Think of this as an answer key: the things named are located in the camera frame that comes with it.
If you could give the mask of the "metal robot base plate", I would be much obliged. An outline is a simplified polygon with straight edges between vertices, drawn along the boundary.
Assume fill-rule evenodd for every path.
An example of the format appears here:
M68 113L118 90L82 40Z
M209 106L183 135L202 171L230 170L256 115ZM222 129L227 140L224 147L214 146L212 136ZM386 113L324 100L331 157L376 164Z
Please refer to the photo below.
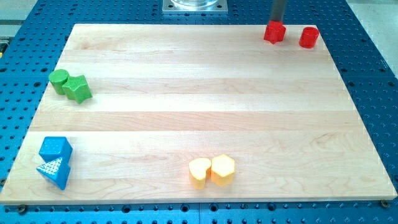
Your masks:
M163 0L162 12L228 12L227 0Z

